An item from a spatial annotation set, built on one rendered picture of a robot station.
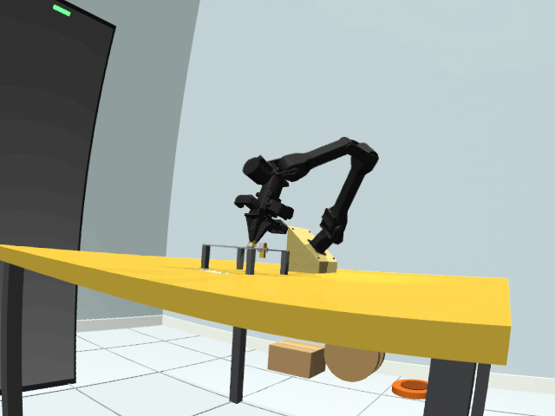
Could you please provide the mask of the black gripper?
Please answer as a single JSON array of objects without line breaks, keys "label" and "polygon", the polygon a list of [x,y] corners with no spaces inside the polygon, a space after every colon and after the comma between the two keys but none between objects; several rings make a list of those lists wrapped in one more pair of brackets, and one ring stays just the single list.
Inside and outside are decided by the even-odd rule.
[{"label": "black gripper", "polygon": [[273,200],[281,203],[280,195],[268,188],[262,188],[260,192],[256,193],[258,199],[253,195],[238,195],[235,198],[234,204],[238,208],[243,208],[246,205],[250,209],[249,213],[245,213],[250,243],[255,240],[257,244],[267,231],[275,234],[286,234],[288,231],[287,224],[281,219],[272,219],[277,215],[268,210],[268,206],[266,207],[267,211],[262,209],[264,201],[270,195],[272,195]]}]

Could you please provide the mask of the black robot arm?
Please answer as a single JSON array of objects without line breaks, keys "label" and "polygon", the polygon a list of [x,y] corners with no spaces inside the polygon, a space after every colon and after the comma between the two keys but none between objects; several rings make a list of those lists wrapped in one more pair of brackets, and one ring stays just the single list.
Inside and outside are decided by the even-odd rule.
[{"label": "black robot arm", "polygon": [[[343,233],[348,223],[348,210],[356,196],[365,175],[371,172],[379,159],[378,154],[367,143],[357,142],[342,137],[308,153],[286,154],[278,159],[266,161],[262,155],[248,159],[243,166],[243,173],[262,188],[272,189],[279,195],[283,187],[306,176],[316,167],[338,159],[345,154],[350,157],[350,172],[346,178],[335,204],[326,208],[322,215],[320,227],[323,229],[312,240],[308,239],[314,250],[327,255],[325,250],[332,244],[343,241]],[[288,180],[288,181],[287,181]],[[261,188],[261,189],[262,189]],[[294,209],[273,200],[272,195],[264,201],[262,209],[273,212],[284,220],[293,217]]]}]

